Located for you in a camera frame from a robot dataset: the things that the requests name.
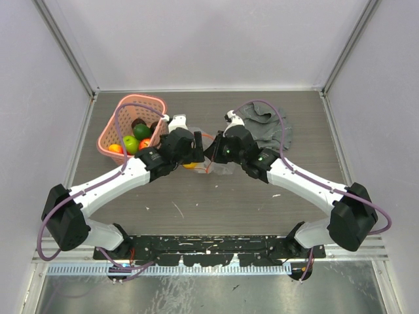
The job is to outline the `yellow pear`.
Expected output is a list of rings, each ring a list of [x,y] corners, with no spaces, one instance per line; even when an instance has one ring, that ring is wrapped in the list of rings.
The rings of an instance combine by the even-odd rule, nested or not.
[[[192,162],[192,163],[189,163],[189,164],[183,164],[183,167],[185,169],[195,169],[195,168],[198,167],[198,165],[199,165],[199,163]]]

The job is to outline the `clear zip top bag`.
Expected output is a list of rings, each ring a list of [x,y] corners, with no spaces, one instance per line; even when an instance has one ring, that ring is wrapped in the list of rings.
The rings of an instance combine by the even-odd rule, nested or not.
[[[200,131],[202,133],[202,143],[204,150],[206,150],[215,139],[214,135],[208,134],[200,128],[189,126],[189,130],[192,133],[194,133],[195,131]],[[215,173],[217,175],[232,175],[234,173],[235,167],[236,166],[233,163],[217,164],[215,162],[212,162],[209,158],[205,157],[204,162],[199,163],[197,168],[189,170],[195,171],[199,174]]]

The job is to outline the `pink plastic basket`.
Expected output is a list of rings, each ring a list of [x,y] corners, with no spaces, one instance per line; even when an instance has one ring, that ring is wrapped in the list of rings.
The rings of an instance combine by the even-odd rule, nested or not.
[[[123,163],[124,156],[123,154],[109,152],[108,147],[112,144],[120,145],[120,139],[115,126],[115,113],[119,107],[122,107],[127,103],[145,105],[154,109],[156,112],[159,112],[159,114],[149,109],[132,105],[122,108],[117,115],[118,125],[120,127],[122,137],[126,135],[133,135],[131,123],[137,118],[144,120],[149,128],[155,124],[151,136],[152,146],[159,146],[160,136],[168,133],[168,125],[165,121],[161,121],[160,117],[161,114],[167,113],[166,103],[162,99],[143,94],[128,94],[123,97],[119,101],[114,113],[111,115],[106,127],[103,129],[96,143],[98,151],[104,156],[110,157],[117,165],[121,165]]]

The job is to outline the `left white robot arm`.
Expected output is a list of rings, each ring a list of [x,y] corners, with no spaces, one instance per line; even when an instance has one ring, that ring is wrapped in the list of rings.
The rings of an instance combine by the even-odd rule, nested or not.
[[[131,251],[128,236],[117,224],[102,224],[91,216],[124,193],[169,175],[177,166],[204,161],[202,134],[176,128],[163,135],[158,147],[139,150],[125,164],[90,182],[66,189],[62,184],[49,191],[41,220],[60,251],[79,245],[108,250],[116,259]]]

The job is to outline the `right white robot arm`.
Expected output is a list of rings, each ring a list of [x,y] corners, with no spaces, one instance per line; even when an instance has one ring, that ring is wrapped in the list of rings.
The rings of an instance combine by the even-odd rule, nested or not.
[[[259,147],[243,126],[219,131],[204,155],[216,164],[234,162],[250,177],[284,188],[327,215],[316,222],[300,222],[287,235],[285,247],[296,258],[312,247],[334,243],[355,252],[378,221],[363,185],[345,186],[305,171],[279,152]]]

